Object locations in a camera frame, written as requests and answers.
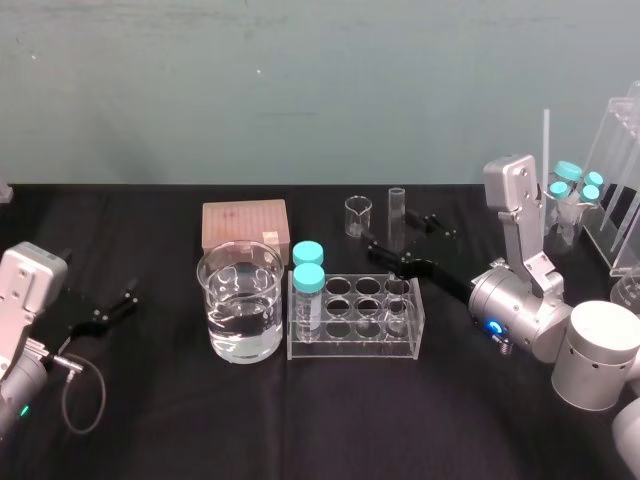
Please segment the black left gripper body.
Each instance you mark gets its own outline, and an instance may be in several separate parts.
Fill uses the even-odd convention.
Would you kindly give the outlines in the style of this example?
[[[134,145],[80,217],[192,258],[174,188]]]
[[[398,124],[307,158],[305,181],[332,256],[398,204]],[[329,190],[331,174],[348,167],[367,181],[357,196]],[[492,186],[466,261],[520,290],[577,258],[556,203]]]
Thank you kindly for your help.
[[[103,334],[102,308],[89,296],[65,289],[34,321],[29,337],[44,346],[63,346],[81,336]]]

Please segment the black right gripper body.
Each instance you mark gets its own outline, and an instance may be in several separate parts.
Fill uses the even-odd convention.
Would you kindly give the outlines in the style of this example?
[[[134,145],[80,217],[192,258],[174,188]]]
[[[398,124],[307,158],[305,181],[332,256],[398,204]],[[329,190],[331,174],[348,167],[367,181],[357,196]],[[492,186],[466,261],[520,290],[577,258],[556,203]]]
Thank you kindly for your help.
[[[398,276],[429,280],[468,305],[474,288],[474,262],[457,237],[431,233],[416,239],[405,249]]]

